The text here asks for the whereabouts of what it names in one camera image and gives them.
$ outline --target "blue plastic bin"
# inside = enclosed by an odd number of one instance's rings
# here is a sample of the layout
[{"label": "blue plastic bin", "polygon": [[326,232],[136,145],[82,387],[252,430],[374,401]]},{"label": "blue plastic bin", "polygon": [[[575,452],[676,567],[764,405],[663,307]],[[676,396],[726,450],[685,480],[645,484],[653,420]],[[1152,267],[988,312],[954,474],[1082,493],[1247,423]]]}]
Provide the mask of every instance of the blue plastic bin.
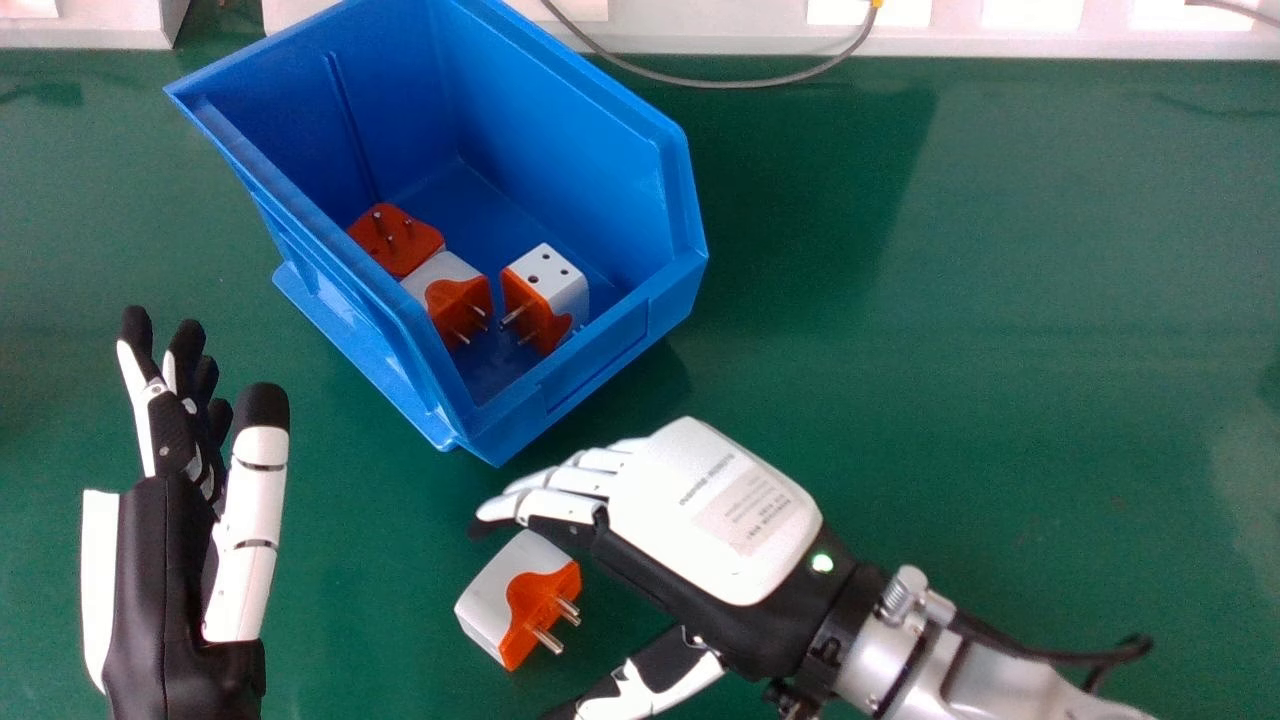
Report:
[{"label": "blue plastic bin", "polygon": [[[353,0],[166,91],[248,187],[275,284],[438,448],[500,465],[653,345],[707,265],[684,132],[497,0]],[[497,282],[548,242],[590,320],[451,355],[343,228],[389,201]]]}]

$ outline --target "gray cable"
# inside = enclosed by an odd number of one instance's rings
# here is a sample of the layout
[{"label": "gray cable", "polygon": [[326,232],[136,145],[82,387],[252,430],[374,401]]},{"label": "gray cable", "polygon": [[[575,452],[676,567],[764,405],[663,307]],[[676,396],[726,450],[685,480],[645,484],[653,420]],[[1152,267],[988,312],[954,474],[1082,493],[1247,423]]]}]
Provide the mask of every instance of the gray cable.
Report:
[{"label": "gray cable", "polygon": [[759,87],[777,87],[780,85],[790,85],[792,82],[800,82],[803,79],[809,79],[812,77],[820,76],[822,73],[829,70],[831,68],[835,68],[836,65],[846,60],[850,55],[854,54],[854,51],[861,47],[863,42],[867,41],[867,36],[872,33],[872,26],[876,24],[876,12],[877,12],[876,5],[872,4],[870,8],[867,10],[867,17],[863,18],[863,24],[858,28],[858,35],[854,36],[854,40],[849,44],[849,47],[841,50],[841,53],[835,58],[819,63],[806,70],[800,70],[797,73],[791,73],[787,76],[778,76],[778,77],[760,78],[760,79],[696,79],[680,76],[668,76],[666,73],[659,73],[657,70],[641,68],[635,63],[623,60],[622,58],[602,47],[599,42],[591,38],[591,36],[586,35],[586,32],[584,32],[582,28],[577,27],[577,23],[568,19],[568,17],[566,17],[564,13],[562,13],[561,9],[557,8],[554,3],[552,3],[552,0],[541,0],[541,3],[548,10],[550,10],[553,15],[556,15],[556,19],[559,20],[561,24],[563,24],[566,28],[568,28],[568,31],[572,32],[579,40],[581,40],[584,45],[594,50],[595,54],[599,55],[600,58],[604,58],[605,60],[613,63],[614,65],[622,68],[623,70],[635,73],[641,77],[646,77],[649,79],[655,79],[658,82],[666,82],[668,85],[678,85],[681,87],[700,87],[704,90],[753,90]]},{"label": "gray cable", "polygon": [[1280,27],[1280,18],[1272,18],[1266,13],[1260,13],[1253,8],[1245,8],[1244,5],[1236,5],[1235,3],[1228,3],[1226,0],[1183,0],[1184,5],[1202,5],[1204,8],[1217,8],[1219,10],[1226,10],[1229,13],[1236,13],[1247,18],[1253,18],[1260,23],[1266,23],[1271,27]]}]

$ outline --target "robotic hand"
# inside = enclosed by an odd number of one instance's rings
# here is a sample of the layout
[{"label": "robotic hand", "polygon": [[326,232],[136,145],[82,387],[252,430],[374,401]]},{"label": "robotic hand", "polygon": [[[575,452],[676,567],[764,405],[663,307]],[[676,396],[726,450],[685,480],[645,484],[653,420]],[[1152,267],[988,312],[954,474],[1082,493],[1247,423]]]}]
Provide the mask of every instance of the robotic hand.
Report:
[{"label": "robotic hand", "polygon": [[[790,478],[684,418],[579,452],[476,511],[589,550],[678,624],[547,719],[655,715],[732,670],[772,679],[786,720],[840,697],[887,720],[1152,720],[1105,701],[1105,673],[1144,655],[1038,651],[957,611],[920,570],[859,562]],[[1093,667],[1084,689],[1055,665]]]},{"label": "robotic hand", "polygon": [[81,538],[84,661],[115,720],[256,720],[266,693],[259,630],[280,539],[288,397],[244,388],[232,428],[204,345],[186,320],[156,366],[142,307],[125,309],[115,343],[142,479],[123,495],[84,491]]}]

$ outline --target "sticker on robotic hand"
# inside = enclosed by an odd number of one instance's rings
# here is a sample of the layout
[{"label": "sticker on robotic hand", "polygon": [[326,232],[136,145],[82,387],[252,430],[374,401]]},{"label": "sticker on robotic hand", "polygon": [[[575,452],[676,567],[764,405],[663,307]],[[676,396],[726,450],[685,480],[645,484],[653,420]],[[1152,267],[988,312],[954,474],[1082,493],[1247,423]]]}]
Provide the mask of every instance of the sticker on robotic hand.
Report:
[{"label": "sticker on robotic hand", "polygon": [[694,523],[750,557],[800,507],[786,484],[748,462],[695,516]]}]

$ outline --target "metal prong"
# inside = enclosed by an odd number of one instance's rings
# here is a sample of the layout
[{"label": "metal prong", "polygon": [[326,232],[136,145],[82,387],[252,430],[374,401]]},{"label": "metal prong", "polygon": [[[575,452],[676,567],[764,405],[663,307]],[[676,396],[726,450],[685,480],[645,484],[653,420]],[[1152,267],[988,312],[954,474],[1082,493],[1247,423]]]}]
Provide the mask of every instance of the metal prong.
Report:
[{"label": "metal prong", "polygon": [[556,598],[556,605],[559,605],[561,610],[563,610],[568,615],[572,615],[573,618],[577,618],[579,615],[582,614],[582,611],[579,610],[576,605],[573,605],[572,602],[564,600],[563,597],[557,597]]},{"label": "metal prong", "polygon": [[538,628],[532,628],[532,632],[534,637],[538,638],[538,642],[543,643],[547,650],[554,652],[556,655],[564,652],[564,643],[556,639],[556,635],[548,633],[547,630],[539,630]]},{"label": "metal prong", "polygon": [[503,315],[503,318],[498,320],[498,329],[499,331],[507,329],[507,325],[516,322],[516,318],[518,318],[525,311],[525,307],[527,307],[527,305],[521,305],[520,307],[516,307],[511,313]]}]

